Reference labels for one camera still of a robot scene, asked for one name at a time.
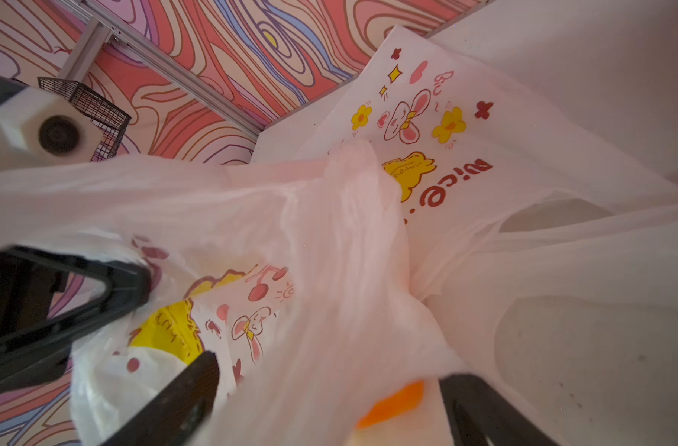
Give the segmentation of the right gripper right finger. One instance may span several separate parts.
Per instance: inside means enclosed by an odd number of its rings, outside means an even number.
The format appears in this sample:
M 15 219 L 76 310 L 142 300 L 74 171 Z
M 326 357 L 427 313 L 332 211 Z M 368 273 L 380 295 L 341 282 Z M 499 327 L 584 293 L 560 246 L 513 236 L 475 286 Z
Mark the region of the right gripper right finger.
M 456 445 L 556 444 L 476 375 L 448 376 L 439 388 Z

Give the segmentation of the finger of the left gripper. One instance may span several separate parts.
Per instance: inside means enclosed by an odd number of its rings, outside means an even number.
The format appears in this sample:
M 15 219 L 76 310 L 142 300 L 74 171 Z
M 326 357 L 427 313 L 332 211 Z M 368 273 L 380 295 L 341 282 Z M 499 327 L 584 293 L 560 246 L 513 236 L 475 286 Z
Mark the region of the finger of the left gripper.
M 148 268 L 12 246 L 0 251 L 0 390 L 65 374 L 74 341 L 145 305 Z

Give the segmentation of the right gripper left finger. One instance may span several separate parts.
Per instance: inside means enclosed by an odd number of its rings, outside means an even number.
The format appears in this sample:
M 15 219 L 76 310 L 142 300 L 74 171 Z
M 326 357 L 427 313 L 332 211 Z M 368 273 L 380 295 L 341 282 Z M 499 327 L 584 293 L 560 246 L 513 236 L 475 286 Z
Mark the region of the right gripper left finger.
M 220 370 L 216 355 L 202 353 L 107 445 L 184 445 L 213 411 Z

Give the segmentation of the orange fruit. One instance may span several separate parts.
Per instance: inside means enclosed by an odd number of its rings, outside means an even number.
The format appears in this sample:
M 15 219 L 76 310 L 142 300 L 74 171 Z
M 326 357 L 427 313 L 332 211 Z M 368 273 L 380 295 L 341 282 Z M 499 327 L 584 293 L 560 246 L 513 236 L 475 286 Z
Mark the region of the orange fruit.
M 391 397 L 379 401 L 366 416 L 359 420 L 357 429 L 366 429 L 384 423 L 418 408 L 424 399 L 425 387 L 424 381 L 417 381 Z

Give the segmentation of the printed white plastic bag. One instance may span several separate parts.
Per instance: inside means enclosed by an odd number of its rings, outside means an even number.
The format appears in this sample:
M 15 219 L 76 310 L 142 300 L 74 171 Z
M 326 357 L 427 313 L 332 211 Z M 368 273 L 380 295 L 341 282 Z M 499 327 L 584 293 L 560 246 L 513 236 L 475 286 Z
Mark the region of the printed white plastic bag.
M 378 401 L 463 364 L 410 292 L 400 187 L 374 151 L 279 165 L 127 155 L 0 172 L 0 250 L 120 260 L 147 304 L 76 341 L 71 417 L 116 434 L 200 354 L 196 445 L 342 445 Z

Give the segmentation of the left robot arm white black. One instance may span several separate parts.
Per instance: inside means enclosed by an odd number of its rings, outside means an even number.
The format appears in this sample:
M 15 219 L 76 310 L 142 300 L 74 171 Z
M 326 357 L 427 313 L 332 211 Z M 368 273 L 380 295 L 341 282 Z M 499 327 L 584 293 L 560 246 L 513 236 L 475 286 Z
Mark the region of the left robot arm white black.
M 0 76 L 0 171 L 92 158 L 101 131 L 65 98 Z M 146 304 L 142 266 L 0 248 L 0 394 L 64 375 L 73 341 Z

